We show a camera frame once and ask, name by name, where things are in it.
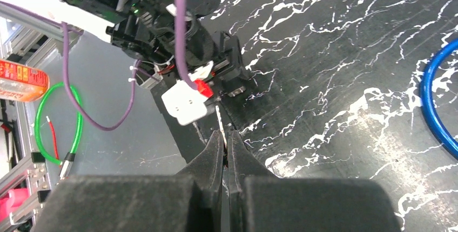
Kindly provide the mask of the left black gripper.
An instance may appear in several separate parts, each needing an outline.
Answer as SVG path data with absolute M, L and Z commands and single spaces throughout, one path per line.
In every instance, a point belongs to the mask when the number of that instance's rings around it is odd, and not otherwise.
M 239 38 L 225 31 L 211 34 L 215 43 L 213 58 L 193 68 L 193 77 L 203 77 L 205 81 L 229 83 L 248 80 L 250 75 L 243 62 Z

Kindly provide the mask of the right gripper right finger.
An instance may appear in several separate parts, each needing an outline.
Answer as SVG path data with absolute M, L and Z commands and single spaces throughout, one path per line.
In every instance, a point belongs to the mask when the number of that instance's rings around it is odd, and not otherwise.
M 227 135 L 232 231 L 400 231 L 385 190 L 364 179 L 278 178 Z

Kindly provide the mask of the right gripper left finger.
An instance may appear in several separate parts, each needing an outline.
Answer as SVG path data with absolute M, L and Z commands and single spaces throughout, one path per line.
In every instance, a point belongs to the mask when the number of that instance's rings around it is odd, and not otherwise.
M 88 175 L 63 180 L 34 231 L 220 231 L 224 140 L 175 175 Z

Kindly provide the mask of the black cable padlock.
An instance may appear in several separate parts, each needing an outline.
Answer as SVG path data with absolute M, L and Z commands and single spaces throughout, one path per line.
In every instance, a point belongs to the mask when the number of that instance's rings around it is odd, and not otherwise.
M 227 95 L 229 97 L 236 97 L 238 96 L 239 94 L 242 94 L 246 91 L 246 87 L 245 86 L 237 86 L 237 87 L 233 87 L 233 88 L 230 88 L 228 90 L 228 93 Z

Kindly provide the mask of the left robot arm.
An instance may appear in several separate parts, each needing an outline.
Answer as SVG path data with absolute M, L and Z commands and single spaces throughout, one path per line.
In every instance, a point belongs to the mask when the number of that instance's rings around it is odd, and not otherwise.
M 62 1 L 111 22 L 106 28 L 111 44 L 132 58 L 143 57 L 146 73 L 178 79 L 174 0 Z M 220 1 L 186 0 L 186 69 L 195 72 L 212 63 L 209 80 L 246 80 L 239 39 L 225 31 L 209 33 L 200 22 L 201 17 L 216 11 Z

